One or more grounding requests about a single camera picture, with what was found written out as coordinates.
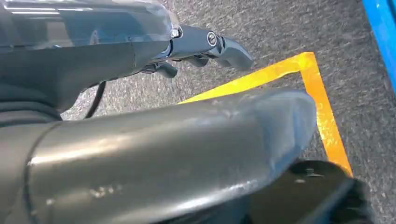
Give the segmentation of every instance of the bolt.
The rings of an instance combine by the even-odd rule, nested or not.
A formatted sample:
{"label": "bolt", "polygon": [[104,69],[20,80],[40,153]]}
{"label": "bolt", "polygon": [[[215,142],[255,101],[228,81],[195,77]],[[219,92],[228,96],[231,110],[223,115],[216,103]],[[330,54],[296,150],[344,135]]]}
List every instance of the bolt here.
{"label": "bolt", "polygon": [[180,31],[178,29],[173,29],[171,33],[172,38],[180,37]]}
{"label": "bolt", "polygon": [[208,33],[208,43],[209,45],[211,45],[212,47],[216,46],[217,43],[217,37],[214,34],[214,32],[209,32]]}

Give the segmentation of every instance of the blue frame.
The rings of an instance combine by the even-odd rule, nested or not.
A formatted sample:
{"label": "blue frame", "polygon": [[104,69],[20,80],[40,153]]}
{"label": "blue frame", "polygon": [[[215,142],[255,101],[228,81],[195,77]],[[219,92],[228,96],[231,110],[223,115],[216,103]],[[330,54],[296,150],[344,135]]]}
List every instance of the blue frame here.
{"label": "blue frame", "polygon": [[363,0],[363,4],[396,94],[396,0]]}

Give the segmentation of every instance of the clear plastic cover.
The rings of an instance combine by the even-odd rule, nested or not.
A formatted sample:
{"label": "clear plastic cover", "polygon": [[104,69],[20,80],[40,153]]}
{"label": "clear plastic cover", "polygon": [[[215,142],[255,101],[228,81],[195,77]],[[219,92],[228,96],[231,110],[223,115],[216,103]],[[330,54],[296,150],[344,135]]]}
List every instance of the clear plastic cover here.
{"label": "clear plastic cover", "polygon": [[179,26],[155,0],[0,0],[1,52],[167,41]]}

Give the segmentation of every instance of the black cable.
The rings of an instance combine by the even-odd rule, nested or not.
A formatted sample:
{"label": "black cable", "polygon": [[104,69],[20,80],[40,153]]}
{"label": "black cable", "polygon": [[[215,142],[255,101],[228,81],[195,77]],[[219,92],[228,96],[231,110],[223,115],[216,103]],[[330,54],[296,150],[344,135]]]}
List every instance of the black cable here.
{"label": "black cable", "polygon": [[103,97],[105,88],[106,88],[106,82],[102,82],[99,84],[98,90],[96,90],[95,99],[93,100],[91,108],[89,108],[88,113],[86,114],[84,119],[92,117],[92,115],[96,112],[96,110],[98,109],[99,103]]}

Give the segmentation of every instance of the yellow floor marking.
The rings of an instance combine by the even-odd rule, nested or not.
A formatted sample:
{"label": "yellow floor marking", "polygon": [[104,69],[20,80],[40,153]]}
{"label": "yellow floor marking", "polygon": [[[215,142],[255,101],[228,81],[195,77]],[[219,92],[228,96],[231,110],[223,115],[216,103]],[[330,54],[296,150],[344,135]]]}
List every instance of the yellow floor marking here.
{"label": "yellow floor marking", "polygon": [[353,175],[344,145],[338,132],[325,86],[320,76],[315,55],[312,52],[302,53],[280,61],[264,69],[196,95],[181,102],[181,104],[246,91],[298,71],[301,73],[308,94],[315,100],[318,113],[318,130],[329,161],[340,165],[346,172]]}

